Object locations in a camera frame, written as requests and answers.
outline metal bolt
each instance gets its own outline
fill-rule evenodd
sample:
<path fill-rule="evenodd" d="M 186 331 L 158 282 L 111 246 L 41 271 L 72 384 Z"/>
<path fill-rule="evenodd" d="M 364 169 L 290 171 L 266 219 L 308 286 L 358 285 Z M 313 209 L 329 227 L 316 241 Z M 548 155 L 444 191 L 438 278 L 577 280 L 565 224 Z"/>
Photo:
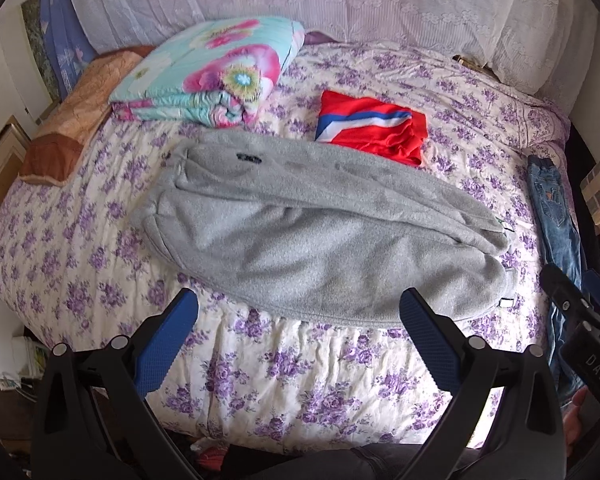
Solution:
<path fill-rule="evenodd" d="M 123 349 L 129 342 L 129 338 L 126 335 L 117 335 L 111 340 L 111 347 L 116 350 Z"/>
<path fill-rule="evenodd" d="M 485 346 L 487 346 L 487 343 L 485 343 L 484 339 L 482 339 L 480 336 L 472 335 L 469 338 L 469 346 L 475 350 L 482 350 Z"/>
<path fill-rule="evenodd" d="M 64 343 L 58 343 L 54 346 L 54 355 L 60 357 L 66 352 L 67 346 Z"/>
<path fill-rule="evenodd" d="M 529 353 L 534 357 L 542 357 L 544 352 L 538 345 L 529 345 Z"/>

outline floral bedsheet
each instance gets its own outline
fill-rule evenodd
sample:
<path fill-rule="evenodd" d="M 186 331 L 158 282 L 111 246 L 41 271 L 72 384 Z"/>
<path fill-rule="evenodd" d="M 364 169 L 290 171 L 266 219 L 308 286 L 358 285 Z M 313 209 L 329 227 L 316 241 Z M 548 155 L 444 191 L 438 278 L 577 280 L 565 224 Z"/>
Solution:
<path fill-rule="evenodd" d="M 301 50 L 252 128 L 312 140 L 325 89 L 426 114 L 422 170 L 516 229 L 503 256 L 520 273 L 515 304 L 461 329 L 494 348 L 545 344 L 526 156 L 551 156 L 565 170 L 565 119 L 429 51 L 323 44 Z M 424 441 L 450 396 L 437 390 L 402 328 L 361 330 L 257 311 L 177 274 L 129 227 L 128 213 L 170 150 L 200 128 L 110 119 L 71 184 L 16 182 L 0 209 L 0 297 L 48 346 L 62 340 L 83 350 L 131 334 L 189 286 L 200 317 L 161 389 L 148 395 L 165 427 L 277 452 Z M 493 391 L 472 446 L 485 439 L 499 399 Z"/>

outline white lace curtain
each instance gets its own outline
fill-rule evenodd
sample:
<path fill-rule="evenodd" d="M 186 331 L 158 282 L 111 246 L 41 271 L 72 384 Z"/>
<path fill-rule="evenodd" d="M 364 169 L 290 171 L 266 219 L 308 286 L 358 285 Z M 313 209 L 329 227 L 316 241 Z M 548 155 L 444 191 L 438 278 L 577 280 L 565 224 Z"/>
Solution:
<path fill-rule="evenodd" d="M 203 20 L 279 14 L 338 41 L 393 40 L 490 65 L 569 112 L 596 30 L 590 0 L 72 0 L 99 52 L 159 44 Z"/>

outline blue denim pants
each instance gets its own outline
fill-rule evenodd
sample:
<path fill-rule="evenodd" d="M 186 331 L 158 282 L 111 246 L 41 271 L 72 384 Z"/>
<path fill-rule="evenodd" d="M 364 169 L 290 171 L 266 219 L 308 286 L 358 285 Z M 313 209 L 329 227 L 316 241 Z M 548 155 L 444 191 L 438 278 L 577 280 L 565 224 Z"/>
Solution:
<path fill-rule="evenodd" d="M 580 288 L 580 235 L 567 210 L 560 173 L 550 158 L 531 155 L 528 158 L 527 176 L 529 195 L 542 238 L 542 259 L 546 264 L 554 263 L 560 267 L 574 285 Z M 547 358 L 561 406 L 569 402 L 583 385 L 582 380 L 560 356 L 560 348 L 566 340 L 564 322 L 564 314 L 552 302 L 546 320 Z"/>

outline gray garment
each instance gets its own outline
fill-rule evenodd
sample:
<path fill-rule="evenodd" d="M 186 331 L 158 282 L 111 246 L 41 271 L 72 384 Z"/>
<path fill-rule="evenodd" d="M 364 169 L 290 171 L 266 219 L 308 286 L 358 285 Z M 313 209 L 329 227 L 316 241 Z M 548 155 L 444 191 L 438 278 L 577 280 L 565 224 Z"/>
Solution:
<path fill-rule="evenodd" d="M 181 142 L 132 216 L 150 247 L 236 300 L 291 319 L 400 326 L 414 286 L 454 320 L 513 298 L 509 241 L 485 206 L 341 146 L 205 132 Z"/>

